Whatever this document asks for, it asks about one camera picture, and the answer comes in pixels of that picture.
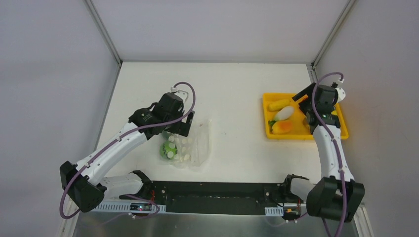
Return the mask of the white fake radish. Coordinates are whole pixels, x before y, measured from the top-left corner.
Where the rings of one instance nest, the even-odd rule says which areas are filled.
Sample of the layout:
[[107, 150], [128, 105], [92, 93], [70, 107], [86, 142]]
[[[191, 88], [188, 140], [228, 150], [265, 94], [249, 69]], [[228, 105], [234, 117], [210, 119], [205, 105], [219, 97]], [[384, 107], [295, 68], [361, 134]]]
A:
[[289, 119], [294, 113], [293, 106], [286, 106], [277, 112], [274, 116], [274, 121], [283, 121]]

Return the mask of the yellow fake corn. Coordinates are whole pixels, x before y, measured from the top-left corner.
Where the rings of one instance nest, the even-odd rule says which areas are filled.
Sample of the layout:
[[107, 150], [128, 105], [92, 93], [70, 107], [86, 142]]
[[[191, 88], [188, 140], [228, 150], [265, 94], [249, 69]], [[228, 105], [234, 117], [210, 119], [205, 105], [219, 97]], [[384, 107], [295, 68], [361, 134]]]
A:
[[286, 106], [290, 105], [290, 100], [289, 99], [281, 99], [281, 100], [277, 100], [274, 102], [271, 102], [268, 106], [267, 109], [270, 112], [275, 112], [275, 111], [280, 111], [283, 108], [285, 108]]

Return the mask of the green fake food ball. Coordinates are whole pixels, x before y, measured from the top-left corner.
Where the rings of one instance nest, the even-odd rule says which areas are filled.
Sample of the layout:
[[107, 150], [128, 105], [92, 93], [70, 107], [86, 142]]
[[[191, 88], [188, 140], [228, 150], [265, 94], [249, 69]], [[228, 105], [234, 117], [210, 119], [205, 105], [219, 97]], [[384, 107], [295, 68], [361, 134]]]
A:
[[174, 142], [165, 141], [161, 144], [159, 152], [162, 158], [172, 160], [177, 155], [178, 149]]

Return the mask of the orange fake food ball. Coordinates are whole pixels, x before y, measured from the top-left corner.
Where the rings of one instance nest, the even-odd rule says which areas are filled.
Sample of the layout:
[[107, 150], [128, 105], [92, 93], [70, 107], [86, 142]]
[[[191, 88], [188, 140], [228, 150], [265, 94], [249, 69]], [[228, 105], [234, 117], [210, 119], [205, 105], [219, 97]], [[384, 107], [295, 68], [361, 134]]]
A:
[[282, 120], [276, 121], [271, 126], [272, 134], [279, 135], [279, 134], [286, 134], [293, 129], [293, 122], [290, 120]]

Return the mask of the clear zip top bag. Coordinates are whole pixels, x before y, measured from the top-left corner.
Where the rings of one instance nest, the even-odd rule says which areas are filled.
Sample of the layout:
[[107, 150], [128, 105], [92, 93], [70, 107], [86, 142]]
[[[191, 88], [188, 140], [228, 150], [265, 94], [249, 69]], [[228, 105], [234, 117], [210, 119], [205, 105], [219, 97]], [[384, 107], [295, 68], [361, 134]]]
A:
[[178, 153], [174, 159], [168, 160], [160, 156], [162, 160], [176, 168], [198, 171], [210, 157], [212, 149], [210, 119], [192, 125], [187, 137], [165, 131], [161, 136], [164, 140], [162, 143], [171, 141], [177, 146]]

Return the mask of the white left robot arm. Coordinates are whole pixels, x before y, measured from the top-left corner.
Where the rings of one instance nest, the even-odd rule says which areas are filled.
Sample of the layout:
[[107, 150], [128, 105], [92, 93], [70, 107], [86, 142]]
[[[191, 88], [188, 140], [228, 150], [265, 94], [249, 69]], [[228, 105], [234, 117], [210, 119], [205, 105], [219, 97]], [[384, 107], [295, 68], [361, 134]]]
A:
[[62, 188], [79, 211], [90, 212], [107, 198], [133, 194], [143, 200], [150, 195], [150, 185], [137, 172], [117, 177], [106, 174], [133, 149], [163, 131], [187, 136], [194, 116], [194, 111], [184, 111], [188, 97], [182, 90], [165, 93], [158, 102], [136, 110], [118, 133], [91, 155], [60, 166]]

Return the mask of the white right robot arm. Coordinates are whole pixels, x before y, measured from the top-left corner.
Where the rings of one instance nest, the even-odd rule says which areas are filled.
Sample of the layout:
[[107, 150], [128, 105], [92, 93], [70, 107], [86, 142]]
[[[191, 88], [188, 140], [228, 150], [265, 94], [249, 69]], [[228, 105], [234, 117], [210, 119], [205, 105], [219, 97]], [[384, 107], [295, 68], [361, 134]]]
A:
[[313, 185], [303, 176], [290, 174], [279, 185], [279, 193], [286, 202], [304, 201], [310, 216], [349, 223], [365, 195], [365, 187], [355, 181], [342, 148], [343, 119], [336, 112], [344, 97], [344, 90], [336, 83], [312, 83], [292, 97], [301, 101], [298, 107], [315, 140], [322, 178]]

